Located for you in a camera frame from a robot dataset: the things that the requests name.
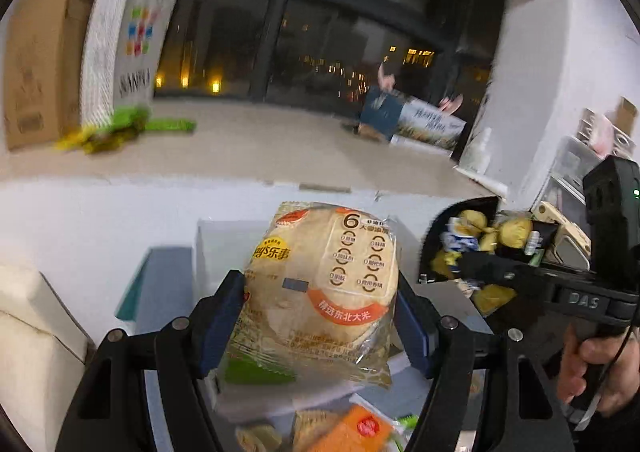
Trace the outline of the beige small carton box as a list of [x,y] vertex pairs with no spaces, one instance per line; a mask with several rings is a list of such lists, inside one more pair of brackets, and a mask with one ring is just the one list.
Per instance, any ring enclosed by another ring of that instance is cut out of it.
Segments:
[[540,202],[532,214],[538,221],[558,226],[554,241],[544,254],[545,261],[573,269],[590,269],[591,241],[578,224],[574,224],[548,202]]

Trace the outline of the green sachets on sill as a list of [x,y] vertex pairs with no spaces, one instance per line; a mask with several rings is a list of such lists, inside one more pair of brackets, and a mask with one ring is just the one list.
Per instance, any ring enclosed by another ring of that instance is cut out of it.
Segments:
[[87,125],[55,143],[63,152],[87,155],[116,152],[142,134],[194,134],[198,123],[188,118],[155,117],[145,106],[116,110],[105,126]]

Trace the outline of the cream leather sofa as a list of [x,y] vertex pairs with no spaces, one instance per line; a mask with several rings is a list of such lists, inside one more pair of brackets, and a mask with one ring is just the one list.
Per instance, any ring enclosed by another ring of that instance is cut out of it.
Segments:
[[1,406],[33,451],[53,451],[91,339],[34,268],[1,267]]

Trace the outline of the white Sanfu shopping bag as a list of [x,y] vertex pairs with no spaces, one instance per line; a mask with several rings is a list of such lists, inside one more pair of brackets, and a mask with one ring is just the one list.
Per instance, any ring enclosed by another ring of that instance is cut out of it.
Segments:
[[80,72],[80,124],[104,127],[150,105],[177,0],[94,0]]

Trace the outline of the round rice cracker pack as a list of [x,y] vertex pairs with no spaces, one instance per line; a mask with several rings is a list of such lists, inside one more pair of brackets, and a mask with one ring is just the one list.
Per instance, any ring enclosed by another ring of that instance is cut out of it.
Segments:
[[390,386],[396,236],[362,210],[283,202],[244,270],[224,358],[232,385],[305,377]]

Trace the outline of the black green snack bag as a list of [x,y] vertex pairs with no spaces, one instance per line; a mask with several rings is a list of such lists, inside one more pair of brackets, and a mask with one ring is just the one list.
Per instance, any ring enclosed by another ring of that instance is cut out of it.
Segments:
[[559,231],[554,221],[537,220],[530,212],[506,212],[500,203],[498,196],[484,196],[446,208],[424,236],[419,260],[420,283],[460,281],[462,292],[485,318],[515,298],[515,290],[465,271],[462,264],[477,254],[538,266]]

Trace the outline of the white lotion bottle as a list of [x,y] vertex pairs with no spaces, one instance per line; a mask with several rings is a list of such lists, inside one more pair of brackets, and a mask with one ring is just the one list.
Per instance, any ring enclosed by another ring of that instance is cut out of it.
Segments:
[[486,127],[479,132],[463,151],[459,167],[468,172],[484,175],[490,163],[488,142],[491,136],[491,128]]

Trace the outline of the clear plastic drawer unit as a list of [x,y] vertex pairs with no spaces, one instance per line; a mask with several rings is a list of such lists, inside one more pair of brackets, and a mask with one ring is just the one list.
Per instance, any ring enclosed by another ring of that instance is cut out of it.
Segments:
[[555,153],[544,185],[536,197],[536,204],[548,202],[567,216],[572,208],[585,206],[582,179],[600,163],[589,146],[575,137],[564,137]]

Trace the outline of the brown cardboard box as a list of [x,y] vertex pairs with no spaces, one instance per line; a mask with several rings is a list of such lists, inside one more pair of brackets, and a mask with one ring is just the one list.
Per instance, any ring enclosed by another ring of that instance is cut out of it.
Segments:
[[19,0],[4,56],[6,147],[34,146],[80,126],[80,72],[93,0]]

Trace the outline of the printed tissue box on sill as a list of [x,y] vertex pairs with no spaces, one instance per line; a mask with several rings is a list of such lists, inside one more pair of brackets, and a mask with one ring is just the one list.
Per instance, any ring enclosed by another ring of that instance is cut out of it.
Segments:
[[451,153],[465,121],[435,105],[400,92],[370,88],[356,134],[388,144],[415,144]]

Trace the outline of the white open storage box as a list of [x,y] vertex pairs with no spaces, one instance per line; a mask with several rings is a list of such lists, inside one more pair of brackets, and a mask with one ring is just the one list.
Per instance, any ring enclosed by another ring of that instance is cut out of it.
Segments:
[[327,204],[285,203],[270,221],[205,220],[196,232],[198,297],[241,276],[239,319],[206,383],[232,423],[325,406],[373,386],[416,398],[437,337],[429,316],[485,324],[457,285],[416,280],[419,240],[397,217]]

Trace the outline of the orange snack packet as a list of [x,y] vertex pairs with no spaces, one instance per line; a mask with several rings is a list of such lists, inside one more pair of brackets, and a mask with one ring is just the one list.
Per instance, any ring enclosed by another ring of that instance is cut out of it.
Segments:
[[354,404],[338,423],[315,442],[311,452],[378,452],[384,449],[393,425],[364,406]]

